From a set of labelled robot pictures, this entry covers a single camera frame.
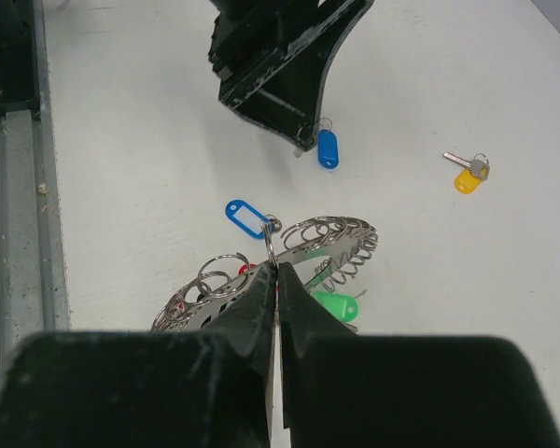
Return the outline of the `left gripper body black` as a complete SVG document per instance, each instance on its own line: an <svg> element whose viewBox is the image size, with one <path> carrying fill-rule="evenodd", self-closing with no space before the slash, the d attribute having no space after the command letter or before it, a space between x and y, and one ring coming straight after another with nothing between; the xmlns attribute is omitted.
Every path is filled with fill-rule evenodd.
<svg viewBox="0 0 560 448"><path fill-rule="evenodd" d="M298 32L315 22L319 1L216 1L208 52L220 79L238 75L266 49L287 49Z"/></svg>

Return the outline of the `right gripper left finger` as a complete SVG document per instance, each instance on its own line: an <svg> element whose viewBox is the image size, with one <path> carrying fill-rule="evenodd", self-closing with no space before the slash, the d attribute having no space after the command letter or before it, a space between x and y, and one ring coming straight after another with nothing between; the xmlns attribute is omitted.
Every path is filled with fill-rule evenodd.
<svg viewBox="0 0 560 448"><path fill-rule="evenodd" d="M0 372L0 447L267 447L277 270L187 332L43 332Z"/></svg>

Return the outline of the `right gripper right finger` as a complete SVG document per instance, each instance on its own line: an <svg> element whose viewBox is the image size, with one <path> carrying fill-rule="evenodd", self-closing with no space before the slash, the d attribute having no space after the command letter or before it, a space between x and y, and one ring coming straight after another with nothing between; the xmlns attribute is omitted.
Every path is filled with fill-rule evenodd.
<svg viewBox="0 0 560 448"><path fill-rule="evenodd" d="M284 424L295 447L559 447L537 378L490 336L363 336L278 271Z"/></svg>

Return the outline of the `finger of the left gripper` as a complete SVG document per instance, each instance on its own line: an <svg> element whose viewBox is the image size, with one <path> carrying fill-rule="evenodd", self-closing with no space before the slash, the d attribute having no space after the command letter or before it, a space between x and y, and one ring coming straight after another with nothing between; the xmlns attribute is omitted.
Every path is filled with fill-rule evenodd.
<svg viewBox="0 0 560 448"><path fill-rule="evenodd" d="M336 53L369 11L368 0L319 1L315 22L287 49L266 49L238 75L220 79L218 100L241 119L301 150L317 142L326 79Z"/></svg>

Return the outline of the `green key tag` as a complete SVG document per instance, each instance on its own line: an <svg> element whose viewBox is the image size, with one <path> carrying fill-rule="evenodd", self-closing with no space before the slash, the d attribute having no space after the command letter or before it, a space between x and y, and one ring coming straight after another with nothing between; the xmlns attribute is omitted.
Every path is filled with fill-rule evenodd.
<svg viewBox="0 0 560 448"><path fill-rule="evenodd" d="M314 299L343 323L350 323L358 316L359 307L354 297L327 291L317 291L314 293Z"/></svg>

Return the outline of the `red outline key tag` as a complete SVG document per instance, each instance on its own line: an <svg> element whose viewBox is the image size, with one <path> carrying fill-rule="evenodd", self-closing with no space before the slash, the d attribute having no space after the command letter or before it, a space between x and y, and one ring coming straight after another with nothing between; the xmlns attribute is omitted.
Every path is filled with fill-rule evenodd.
<svg viewBox="0 0 560 448"><path fill-rule="evenodd" d="M257 268L257 265L254 263L244 264L240 269L238 274L240 276L249 276L251 275Z"/></svg>

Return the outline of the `metal disc with keyrings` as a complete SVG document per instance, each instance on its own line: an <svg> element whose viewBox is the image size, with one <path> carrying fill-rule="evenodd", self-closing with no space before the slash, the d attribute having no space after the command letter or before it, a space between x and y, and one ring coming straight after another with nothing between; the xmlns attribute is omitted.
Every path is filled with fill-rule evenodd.
<svg viewBox="0 0 560 448"><path fill-rule="evenodd" d="M269 261L293 267L310 263L313 271L302 280L306 291L336 287L356 278L360 267L373 256L379 237L377 230L357 217L311 217L280 232L272 224L264 230ZM203 328L244 296L263 264L249 276L239 269L249 259L236 252L211 258L195 277L178 289L156 314L152 331L184 332Z"/></svg>

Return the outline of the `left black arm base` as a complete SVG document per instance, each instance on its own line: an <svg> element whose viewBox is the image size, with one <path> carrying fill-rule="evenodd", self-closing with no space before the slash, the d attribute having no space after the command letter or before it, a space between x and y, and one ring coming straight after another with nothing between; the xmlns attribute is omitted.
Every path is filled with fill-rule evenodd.
<svg viewBox="0 0 560 448"><path fill-rule="evenodd" d="M34 3L0 0L0 114L39 104Z"/></svg>

